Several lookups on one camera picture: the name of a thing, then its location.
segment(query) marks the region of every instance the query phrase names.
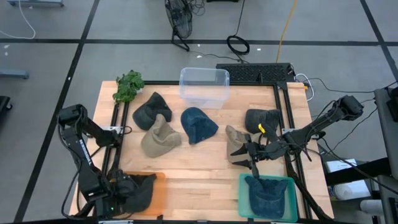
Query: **green plant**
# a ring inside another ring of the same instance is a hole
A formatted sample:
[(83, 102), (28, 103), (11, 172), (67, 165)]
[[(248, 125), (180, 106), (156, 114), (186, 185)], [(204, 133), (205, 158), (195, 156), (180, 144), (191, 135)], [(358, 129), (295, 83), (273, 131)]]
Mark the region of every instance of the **green plant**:
[(118, 84), (118, 92), (113, 95), (113, 99), (117, 103), (125, 103), (132, 101), (136, 95), (137, 90), (144, 87), (144, 81), (142, 81), (141, 73), (130, 70), (130, 72), (122, 77), (116, 78)]

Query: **hat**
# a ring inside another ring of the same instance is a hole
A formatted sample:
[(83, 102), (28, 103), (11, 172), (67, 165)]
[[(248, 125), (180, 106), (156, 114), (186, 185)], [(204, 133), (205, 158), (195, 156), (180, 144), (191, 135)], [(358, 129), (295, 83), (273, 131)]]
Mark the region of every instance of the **hat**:
[(132, 181), (124, 181), (119, 183), (120, 193), (126, 194), (127, 196), (126, 203), (124, 204), (125, 212), (142, 212), (149, 207), (150, 202), (152, 201), (156, 174), (129, 175), (127, 179), (131, 179)]
[(287, 180), (244, 178), (249, 185), (251, 210), (255, 215), (268, 219), (280, 219), (285, 213)]
[(181, 124), (188, 135), (189, 144), (196, 144), (216, 134), (218, 126), (196, 107), (186, 109), (181, 114)]
[(132, 118), (139, 128), (147, 131), (155, 123), (157, 114), (162, 114), (167, 122), (172, 120), (172, 111), (169, 106), (162, 96), (154, 92), (147, 102), (135, 110)]
[(231, 156), (231, 153), (236, 152), (238, 149), (242, 148), (243, 144), (247, 142), (244, 137), (245, 133), (235, 130), (232, 126), (227, 125), (225, 127), (225, 133), (227, 135), (226, 139), (226, 157), (229, 162), (238, 162), (250, 160), (249, 154)]
[(259, 124), (266, 130), (265, 136), (271, 141), (277, 140), (276, 129), (280, 120), (280, 110), (249, 109), (246, 111), (244, 125), (246, 129), (256, 134), (259, 132)]
[(156, 121), (141, 141), (144, 153), (149, 157), (158, 157), (181, 145), (181, 136), (174, 131), (163, 115), (157, 114)]

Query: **wooden table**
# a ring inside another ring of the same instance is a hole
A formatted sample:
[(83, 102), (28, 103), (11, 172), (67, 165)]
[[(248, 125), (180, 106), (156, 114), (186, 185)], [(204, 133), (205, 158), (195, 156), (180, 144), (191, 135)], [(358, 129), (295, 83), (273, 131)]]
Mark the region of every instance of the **wooden table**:
[[(303, 84), (288, 83), (288, 87), (295, 126), (302, 128), (311, 122)], [(109, 126), (111, 122), (114, 108), (112, 94), (116, 90), (115, 82), (102, 83), (93, 118), (100, 126)], [(146, 132), (137, 127), (132, 119), (132, 113), (146, 102), (154, 91), (161, 94), (172, 109), (170, 125), (181, 134), (182, 145), (163, 156), (150, 158), (143, 153), (140, 145)], [(132, 133), (124, 137), (119, 167), (124, 171), (163, 172), (166, 175), (165, 220), (247, 220), (238, 215), (238, 178), (239, 174), (251, 171), (228, 162), (225, 127), (229, 124), (235, 129), (245, 131), (244, 116), (249, 108), (275, 109), (273, 88), (230, 86), (230, 98), (221, 110), (203, 110), (219, 126), (217, 133), (212, 138), (193, 146), (189, 145), (188, 136), (180, 122), (181, 114), (186, 107), (178, 93), (178, 85), (146, 85), (144, 91), (130, 103), (126, 125), (132, 127)], [(285, 126), (289, 127), (282, 91), (279, 94)], [(121, 120), (122, 108), (123, 106), (119, 110), (118, 123)], [(98, 148), (94, 139), (88, 140), (87, 147), (90, 153)], [(308, 148), (318, 150), (315, 141), (310, 141)], [(98, 168), (102, 167), (103, 156), (104, 150), (92, 158)], [(325, 213), (333, 217), (321, 160), (316, 154), (311, 154), (311, 157), (312, 162), (302, 154), (307, 189)], [(259, 162), (257, 166), (261, 175), (287, 175), (283, 157), (274, 161)], [(305, 217), (302, 196), (298, 188), (296, 193), (300, 216)], [(75, 191), (70, 213), (76, 212)], [(153, 216), (142, 215), (133, 215), (131, 218), (156, 219)]]

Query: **white cable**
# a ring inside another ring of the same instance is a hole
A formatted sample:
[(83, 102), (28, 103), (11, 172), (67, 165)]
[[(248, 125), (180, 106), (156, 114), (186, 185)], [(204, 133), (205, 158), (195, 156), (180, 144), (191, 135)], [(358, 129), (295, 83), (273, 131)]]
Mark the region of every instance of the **white cable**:
[(31, 24), (30, 24), (30, 23), (28, 22), (28, 20), (26, 19), (25, 15), (24, 15), (24, 12), (22, 12), (21, 0), (18, 0), (18, 5), (19, 5), (19, 10), (20, 10), (20, 12), (21, 12), (21, 14), (22, 14), (22, 16), (23, 16), (23, 18), (24, 18), (26, 24), (27, 24), (27, 25), (32, 29), (32, 31), (33, 31), (33, 36), (32, 36), (32, 37), (16, 37), (16, 36), (13, 36), (13, 35), (6, 34), (5, 32), (3, 32), (3, 31), (1, 31), (1, 30), (0, 30), (0, 33), (6, 35), (6, 36), (8, 36), (8, 37), (15, 38), (15, 39), (27, 39), (27, 40), (32, 40), (32, 39), (35, 38), (35, 36), (36, 36), (36, 30), (33, 29), (33, 27), (31, 26)]
[(310, 89), (311, 89), (311, 92), (312, 92), (312, 96), (311, 96), (309, 99), (307, 99), (307, 101), (310, 101), (310, 100), (312, 100), (312, 98), (315, 96), (315, 92), (314, 92), (314, 90), (313, 90), (313, 88), (312, 88), (312, 84), (311, 84), (310, 80), (308, 79), (308, 77), (307, 77), (306, 75), (302, 74), (302, 73), (297, 74), (296, 77), (298, 77), (298, 76), (300, 76), (300, 75), (304, 76), (304, 78), (307, 80), (308, 84), (310, 85)]

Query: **beige hat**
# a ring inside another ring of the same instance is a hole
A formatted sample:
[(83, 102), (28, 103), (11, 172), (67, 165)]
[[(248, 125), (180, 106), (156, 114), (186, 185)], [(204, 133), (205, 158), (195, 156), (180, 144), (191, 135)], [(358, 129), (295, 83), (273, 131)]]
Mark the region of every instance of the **beige hat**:
[[(238, 162), (238, 161), (245, 161), (245, 160), (250, 161), (251, 159), (250, 159), (249, 154), (231, 156), (231, 153), (236, 152), (238, 149), (240, 149), (243, 146), (244, 143), (247, 142), (246, 138), (244, 137), (244, 135), (247, 133), (237, 131), (230, 125), (227, 125), (225, 127), (225, 132), (227, 135), (226, 157), (228, 158), (228, 161), (229, 162)], [(261, 133), (250, 134), (252, 141), (258, 143), (260, 134)], [(265, 144), (266, 141), (267, 141), (266, 138), (261, 139), (262, 144)]]
[(141, 147), (149, 157), (158, 157), (181, 145), (181, 136), (166, 122), (163, 115), (157, 114), (156, 121), (142, 138)]

